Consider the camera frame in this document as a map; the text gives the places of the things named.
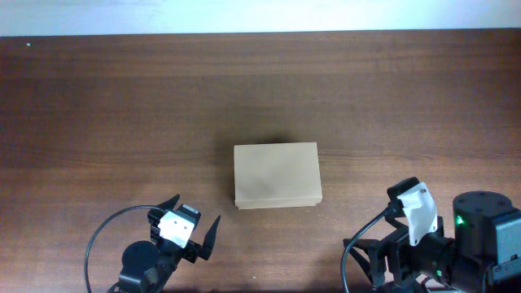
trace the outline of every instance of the table surface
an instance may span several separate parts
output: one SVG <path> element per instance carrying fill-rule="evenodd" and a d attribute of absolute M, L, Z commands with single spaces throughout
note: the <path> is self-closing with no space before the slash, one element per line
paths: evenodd
<path fill-rule="evenodd" d="M 342 239 L 401 179 L 427 183 L 448 236 L 462 192 L 521 206 L 520 69 L 519 29 L 2 38 L 0 291 L 85 291 L 101 222 L 177 193 L 194 240 L 222 220 L 167 289 L 340 288 Z M 317 142 L 320 204 L 237 210 L 233 146 L 267 142 Z M 95 292 L 148 233 L 145 211 L 107 226 Z M 352 259 L 348 279 L 368 283 Z"/>

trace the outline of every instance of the black cable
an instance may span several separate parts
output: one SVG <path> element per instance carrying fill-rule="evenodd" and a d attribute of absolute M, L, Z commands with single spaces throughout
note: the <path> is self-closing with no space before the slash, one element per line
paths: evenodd
<path fill-rule="evenodd" d="M 138 206 L 133 206 L 133 207 L 130 207 L 130 208 L 124 208 L 124 209 L 120 210 L 119 212 L 115 213 L 114 215 L 108 217 L 108 219 L 106 219 L 105 222 L 102 223 L 99 226 L 99 228 L 92 235 L 92 238 L 90 239 L 89 244 L 87 245 L 87 250 L 85 250 L 85 263 L 84 263 L 84 266 L 83 266 L 83 274 L 85 276 L 85 284 L 87 285 L 87 292 L 88 293 L 92 293 L 92 290 L 90 289 L 89 273 L 87 271 L 87 267 L 89 266 L 90 249 L 92 248 L 92 244 L 94 244 L 94 240 L 96 239 L 96 236 L 98 236 L 99 232 L 103 229 L 103 227 L 105 227 L 105 225 L 108 224 L 109 221 L 112 221 L 115 217 L 117 217 L 117 216 L 119 216 L 119 215 L 121 215 L 123 213 L 126 213 L 126 212 L 130 212 L 130 211 L 137 210 L 137 209 L 144 209 L 144 208 L 146 208 L 146 209 L 154 209 L 154 210 L 162 211 L 162 212 L 167 212 L 163 208 L 159 208 L 159 207 L 152 206 L 152 205 L 138 205 Z"/>
<path fill-rule="evenodd" d="M 355 242 L 374 224 L 376 224 L 378 221 L 380 221 L 383 217 L 385 217 L 389 212 L 391 212 L 391 208 L 384 209 L 380 214 L 376 216 L 373 220 L 371 220 L 369 223 L 367 223 L 360 231 L 358 231 L 352 238 L 351 242 L 346 246 L 344 250 L 344 254 L 342 255 L 342 262 L 340 263 L 340 271 L 342 272 L 342 283 L 344 284 L 344 292 L 349 293 L 348 289 L 348 281 L 345 277 L 345 262 L 348 258 L 349 251 L 352 249 L 352 246 L 355 244 Z"/>

